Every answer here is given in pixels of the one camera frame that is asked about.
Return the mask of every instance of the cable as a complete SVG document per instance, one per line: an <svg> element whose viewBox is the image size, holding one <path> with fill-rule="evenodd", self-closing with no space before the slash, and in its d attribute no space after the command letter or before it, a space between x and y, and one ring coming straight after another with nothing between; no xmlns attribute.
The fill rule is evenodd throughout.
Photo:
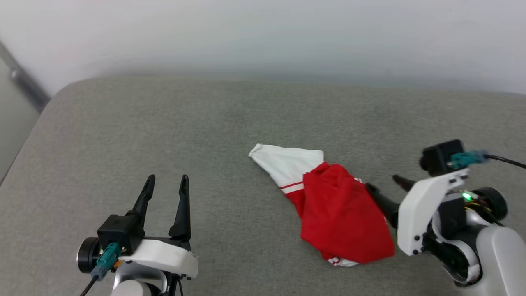
<svg viewBox="0 0 526 296"><path fill-rule="evenodd" d="M495 224L497 224L498 226L504 226L504 224L500 223L499 220L497 220L497 218L495 218L495 216L493 216L493 214L490 213L489 209L486 208L485 206L481 206L480 208L482 208L482 210L486 213L486 215L491 219L493 220L493 222Z"/></svg>
<svg viewBox="0 0 526 296"><path fill-rule="evenodd" d="M82 291L80 296L86 296L86 294L93 287L93 284L97 281L97 279L98 279L98 275L93 276L92 280L89 282L88 286L84 289L84 291Z"/></svg>
<svg viewBox="0 0 526 296"><path fill-rule="evenodd" d="M477 205L477 206L483 206L483 205L478 204L478 203L475 203L475 202L468 202L467 204L473 204L473 205ZM487 206L486 206L485 208L486 208L488 211L493 212L493 210L490 209L490 208L488 208Z"/></svg>
<svg viewBox="0 0 526 296"><path fill-rule="evenodd" d="M491 154L484 154L484 157L487 158L487 159L494 159L494 160L498 160L498 161L507 162L509 164L513 164L513 165L516 165L516 166L521 167L523 169L526 169L526 164L520 163L520 162L515 161L515 160L507 159L507 158L504 158L504 157L501 157L501 156L496 156L496 155L491 155Z"/></svg>
<svg viewBox="0 0 526 296"><path fill-rule="evenodd" d="M183 295L183 285L181 285L181 279L177 279L177 282L179 283L179 291L181 292L181 296Z"/></svg>

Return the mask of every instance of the red cloth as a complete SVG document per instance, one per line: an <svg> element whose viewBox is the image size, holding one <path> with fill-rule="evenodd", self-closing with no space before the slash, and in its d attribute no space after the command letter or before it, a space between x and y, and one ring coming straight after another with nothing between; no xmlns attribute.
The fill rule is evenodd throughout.
<svg viewBox="0 0 526 296"><path fill-rule="evenodd" d="M304 190L286 196L302 220L301 238L324 259L368 263L394 254L383 214L365 185L343 166L323 162L303 181Z"/></svg>

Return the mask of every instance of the white stripe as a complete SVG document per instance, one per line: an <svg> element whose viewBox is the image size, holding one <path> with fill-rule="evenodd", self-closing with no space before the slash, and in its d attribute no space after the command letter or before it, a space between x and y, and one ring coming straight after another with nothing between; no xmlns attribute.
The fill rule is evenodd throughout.
<svg viewBox="0 0 526 296"><path fill-rule="evenodd" d="M344 258L340 258L340 259L341 259L340 262L335 263L336 265L343 266L343 267L351 267L351 266L355 266L356 264L358 264L357 262L350 261Z"/></svg>
<svg viewBox="0 0 526 296"><path fill-rule="evenodd" d="M294 185L294 186L291 186L291 187L283 188L281 190L283 191L284 194L287 194L287 193L290 193L290 192L302 190L303 188L304 188L303 187L303 183L301 183L301 184Z"/></svg>

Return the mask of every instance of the gray couch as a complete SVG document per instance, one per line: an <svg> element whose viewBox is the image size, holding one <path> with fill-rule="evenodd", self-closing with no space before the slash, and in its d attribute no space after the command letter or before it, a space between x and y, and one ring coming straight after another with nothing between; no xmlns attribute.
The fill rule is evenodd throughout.
<svg viewBox="0 0 526 296"><path fill-rule="evenodd" d="M325 151L326 160L400 201L390 179L426 177L423 147L462 139L526 159L526 100L507 93L112 78L52 99L0 187L0 295L77 295L75 255L156 174L145 230L166 236L190 177L199 277L186 295L453 295L431 256L333 267L299 238L294 206L249 157L256 143ZM474 166L469 188L499 189L506 225L526 237L526 171ZM113 275L88 295L109 295Z"/></svg>

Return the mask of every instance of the white fabric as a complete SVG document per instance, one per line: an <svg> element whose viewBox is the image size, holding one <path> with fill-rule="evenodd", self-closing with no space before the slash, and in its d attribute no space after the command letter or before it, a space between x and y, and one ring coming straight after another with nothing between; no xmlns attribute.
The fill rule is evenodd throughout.
<svg viewBox="0 0 526 296"><path fill-rule="evenodd" d="M303 181L303 174L323 162L323 151L257 144L248 154L278 187Z"/></svg>

